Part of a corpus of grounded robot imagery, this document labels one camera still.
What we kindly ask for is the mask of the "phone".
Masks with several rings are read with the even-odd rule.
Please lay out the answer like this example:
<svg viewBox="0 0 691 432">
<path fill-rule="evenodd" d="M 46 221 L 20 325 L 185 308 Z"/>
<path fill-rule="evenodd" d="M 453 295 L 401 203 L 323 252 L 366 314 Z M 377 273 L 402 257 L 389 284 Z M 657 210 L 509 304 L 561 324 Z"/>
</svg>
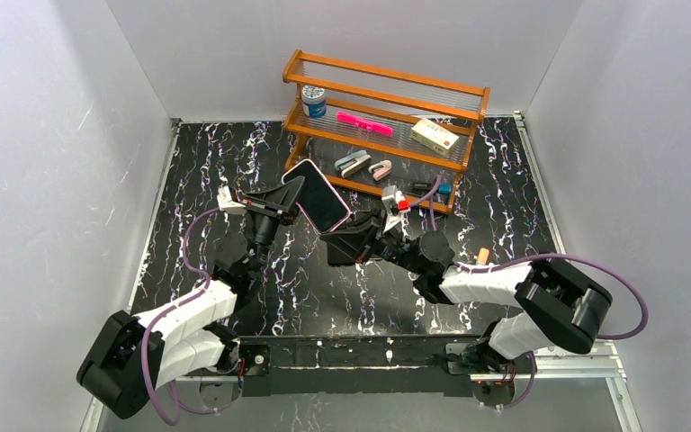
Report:
<svg viewBox="0 0 691 432">
<path fill-rule="evenodd" d="M 281 179 L 286 184 L 297 177 L 304 179 L 297 205 L 318 233 L 336 229 L 352 215 L 343 198 L 312 160 L 303 159 Z"/>
</svg>

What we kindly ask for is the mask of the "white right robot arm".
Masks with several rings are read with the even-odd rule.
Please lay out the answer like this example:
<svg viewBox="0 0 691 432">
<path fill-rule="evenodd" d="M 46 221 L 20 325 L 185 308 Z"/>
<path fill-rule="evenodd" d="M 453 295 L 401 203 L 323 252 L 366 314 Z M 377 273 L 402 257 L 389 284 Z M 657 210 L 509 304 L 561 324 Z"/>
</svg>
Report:
<svg viewBox="0 0 691 432">
<path fill-rule="evenodd" d="M 477 341 L 434 355 L 450 374 L 504 373 L 518 357 L 546 347 L 585 355 L 613 303 L 612 294 L 559 254 L 528 256 L 503 265 L 463 266 L 444 233 L 416 238 L 371 211 L 321 235 L 330 266 L 378 257 L 413 275 L 414 288 L 433 304 L 467 302 L 513 306 L 520 313 L 489 324 Z"/>
</svg>

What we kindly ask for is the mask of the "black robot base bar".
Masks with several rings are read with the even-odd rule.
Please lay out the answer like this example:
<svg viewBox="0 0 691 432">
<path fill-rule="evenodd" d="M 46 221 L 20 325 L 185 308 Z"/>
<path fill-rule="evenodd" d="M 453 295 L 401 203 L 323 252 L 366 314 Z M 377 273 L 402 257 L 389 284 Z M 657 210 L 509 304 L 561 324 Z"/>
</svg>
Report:
<svg viewBox="0 0 691 432">
<path fill-rule="evenodd" d="M 473 398 L 486 407 L 512 407 L 534 382 L 532 355 L 494 369 L 461 363 L 473 336 L 243 337 L 218 372 L 201 370 L 206 384 L 242 374 L 247 397 L 272 395 L 440 393 Z"/>
</svg>

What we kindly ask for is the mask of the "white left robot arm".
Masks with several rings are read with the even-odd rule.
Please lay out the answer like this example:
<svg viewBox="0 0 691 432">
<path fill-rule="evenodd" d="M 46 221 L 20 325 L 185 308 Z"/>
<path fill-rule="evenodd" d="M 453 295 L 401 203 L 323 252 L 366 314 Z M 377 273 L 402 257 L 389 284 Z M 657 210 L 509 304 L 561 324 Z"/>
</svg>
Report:
<svg viewBox="0 0 691 432">
<path fill-rule="evenodd" d="M 76 373 L 76 382 L 118 418 L 147 403 L 162 408 L 156 390 L 202 368 L 239 362 L 239 340 L 220 321 L 245 307 L 266 268 L 277 230 L 291 225 L 305 180 L 301 176 L 261 192 L 218 192 L 218 211 L 242 215 L 244 231 L 220 242 L 211 272 L 185 260 L 202 285 L 154 310 L 119 310 L 104 322 Z"/>
</svg>

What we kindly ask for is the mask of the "orange cylinder on right arm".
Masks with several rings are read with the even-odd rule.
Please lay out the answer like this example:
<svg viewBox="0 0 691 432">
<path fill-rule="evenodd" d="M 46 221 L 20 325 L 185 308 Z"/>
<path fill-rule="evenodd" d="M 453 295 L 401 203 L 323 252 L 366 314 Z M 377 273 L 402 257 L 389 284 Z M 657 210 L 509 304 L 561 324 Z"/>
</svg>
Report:
<svg viewBox="0 0 691 432">
<path fill-rule="evenodd" d="M 479 266 L 484 266 L 489 262 L 489 250 L 487 248 L 481 247 L 478 254 L 476 255 L 476 264 Z"/>
</svg>

